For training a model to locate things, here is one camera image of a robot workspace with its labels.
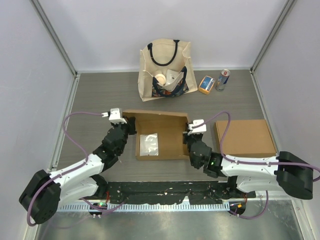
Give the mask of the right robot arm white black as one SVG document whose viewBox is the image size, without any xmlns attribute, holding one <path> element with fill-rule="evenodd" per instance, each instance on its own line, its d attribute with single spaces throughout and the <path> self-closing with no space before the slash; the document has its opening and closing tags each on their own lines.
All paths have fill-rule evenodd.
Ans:
<svg viewBox="0 0 320 240">
<path fill-rule="evenodd" d="M 182 134 L 190 164 L 202 168 L 209 177 L 228 177 L 230 182 L 225 190 L 230 197 L 252 191 L 283 190 L 297 199 L 313 198 L 314 170 L 294 154 L 281 151 L 277 156 L 262 158 L 223 156 L 207 146 L 202 137 L 202 134 Z"/>
</svg>

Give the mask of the spare cardboard blank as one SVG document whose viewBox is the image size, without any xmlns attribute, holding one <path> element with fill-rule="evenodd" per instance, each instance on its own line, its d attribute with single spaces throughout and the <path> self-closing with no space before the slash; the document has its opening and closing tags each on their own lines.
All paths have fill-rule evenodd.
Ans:
<svg viewBox="0 0 320 240">
<path fill-rule="evenodd" d="M 127 118 L 135 118 L 135 156 L 139 161 L 187 160 L 189 152 L 183 144 L 183 132 L 189 122 L 184 112 L 127 109 L 122 112 Z M 157 134 L 158 155 L 141 153 L 141 136 Z"/>
</svg>

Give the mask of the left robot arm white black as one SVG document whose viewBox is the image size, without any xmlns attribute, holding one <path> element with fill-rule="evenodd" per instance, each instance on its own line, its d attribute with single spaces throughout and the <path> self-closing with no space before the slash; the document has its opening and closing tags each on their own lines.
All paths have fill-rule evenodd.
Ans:
<svg viewBox="0 0 320 240">
<path fill-rule="evenodd" d="M 58 208 L 75 200 L 91 196 L 102 199 L 107 182 L 100 174 L 118 161 L 128 137 L 136 133 L 136 118 L 124 117 L 112 124 L 101 145 L 83 160 L 53 172 L 37 171 L 18 200 L 27 211 L 27 224 L 43 224 Z"/>
</svg>

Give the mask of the brown cardboard box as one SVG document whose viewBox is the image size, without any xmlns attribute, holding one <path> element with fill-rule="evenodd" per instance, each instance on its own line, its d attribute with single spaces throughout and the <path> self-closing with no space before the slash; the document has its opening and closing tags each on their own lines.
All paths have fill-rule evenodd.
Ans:
<svg viewBox="0 0 320 240">
<path fill-rule="evenodd" d="M 225 155 L 246 158 L 272 157 L 276 148 L 264 119 L 232 120 L 227 128 L 226 120 L 213 125 L 217 150 Z"/>
</svg>

